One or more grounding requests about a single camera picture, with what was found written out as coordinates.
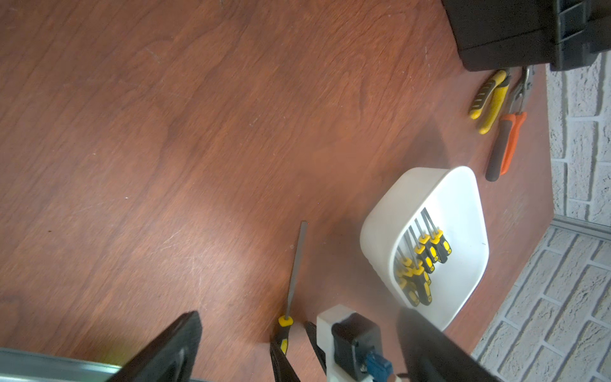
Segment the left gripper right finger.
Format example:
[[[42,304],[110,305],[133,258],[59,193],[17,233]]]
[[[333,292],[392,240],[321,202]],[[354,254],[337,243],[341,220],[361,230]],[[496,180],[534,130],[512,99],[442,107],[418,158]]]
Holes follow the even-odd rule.
[[[417,310],[403,308],[396,323],[410,381],[496,381],[488,370],[452,342]]]

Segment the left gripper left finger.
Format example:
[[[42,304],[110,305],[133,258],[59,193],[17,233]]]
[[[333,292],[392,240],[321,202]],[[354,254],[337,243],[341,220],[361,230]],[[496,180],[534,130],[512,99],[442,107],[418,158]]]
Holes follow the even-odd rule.
[[[189,381],[202,335],[200,315],[186,312],[145,346],[110,381]]]

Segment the file yellow black handle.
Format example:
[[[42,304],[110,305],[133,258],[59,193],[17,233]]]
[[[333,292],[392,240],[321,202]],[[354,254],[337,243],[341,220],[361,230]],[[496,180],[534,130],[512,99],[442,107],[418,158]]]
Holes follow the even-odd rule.
[[[401,258],[400,261],[402,262],[405,262],[406,259],[411,257],[411,254],[410,256],[406,256],[401,247],[397,248],[397,252]],[[417,287],[418,297],[420,299],[419,305],[429,306],[432,303],[432,293],[430,288],[431,280],[429,274],[425,272],[422,263],[418,259],[415,259],[415,267],[412,268],[414,269],[414,281]]]
[[[426,208],[422,211],[423,219],[426,227],[430,232],[431,243],[439,258],[439,262],[445,264],[452,254],[452,248],[449,241],[445,238],[444,232],[432,220]]]
[[[410,304],[413,307],[417,307],[420,304],[420,299],[418,297],[417,287],[414,281],[414,269],[398,259],[395,259],[394,261],[394,269],[396,281],[399,284],[400,289]]]
[[[410,226],[408,231],[410,232],[414,246],[411,246],[410,239],[407,239],[408,244],[411,246],[411,257],[406,259],[404,262],[407,267],[415,267],[415,259],[418,259],[425,269],[425,272],[432,274],[435,270],[434,263],[437,262],[434,248],[431,247],[431,237],[426,235],[422,229],[419,229],[420,236],[417,237],[413,228]]]

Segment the black handled round file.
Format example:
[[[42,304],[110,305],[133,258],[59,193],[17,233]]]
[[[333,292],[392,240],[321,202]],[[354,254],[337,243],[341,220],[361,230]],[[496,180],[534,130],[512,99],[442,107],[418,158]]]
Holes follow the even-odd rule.
[[[423,257],[425,263],[427,264],[429,269],[433,272],[434,271],[433,264],[436,264],[437,262],[439,262],[439,257],[437,255],[435,248],[432,245],[431,236],[424,232],[424,230],[422,229],[417,219],[415,219],[415,224],[419,231],[418,241],[423,246],[423,250],[419,254]]]

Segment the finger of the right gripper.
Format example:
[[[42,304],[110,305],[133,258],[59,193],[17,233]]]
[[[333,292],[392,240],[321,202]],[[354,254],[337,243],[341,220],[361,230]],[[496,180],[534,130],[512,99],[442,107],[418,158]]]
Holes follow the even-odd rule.
[[[274,340],[270,343],[270,359],[275,382],[300,382],[285,353]]]
[[[306,322],[305,325],[305,332],[308,336],[308,339],[310,341],[310,344],[313,348],[313,351],[321,365],[321,368],[324,372],[324,374],[327,374],[327,368],[326,368],[326,354],[325,352],[318,346],[317,343],[317,326],[313,323],[313,322]]]

